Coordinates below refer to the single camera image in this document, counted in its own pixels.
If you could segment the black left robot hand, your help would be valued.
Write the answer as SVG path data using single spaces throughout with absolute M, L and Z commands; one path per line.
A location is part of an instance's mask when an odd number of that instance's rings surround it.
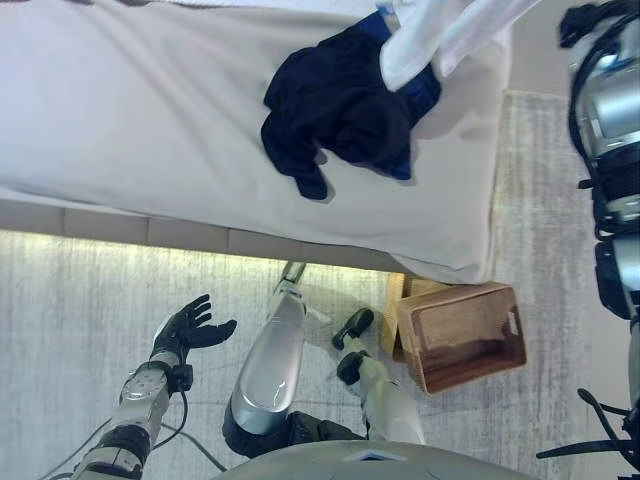
M 210 295 L 204 294 L 173 314 L 156 333 L 150 360 L 170 366 L 185 364 L 191 350 L 227 341 L 234 334 L 237 321 L 209 324 L 213 318 L 211 309 Z

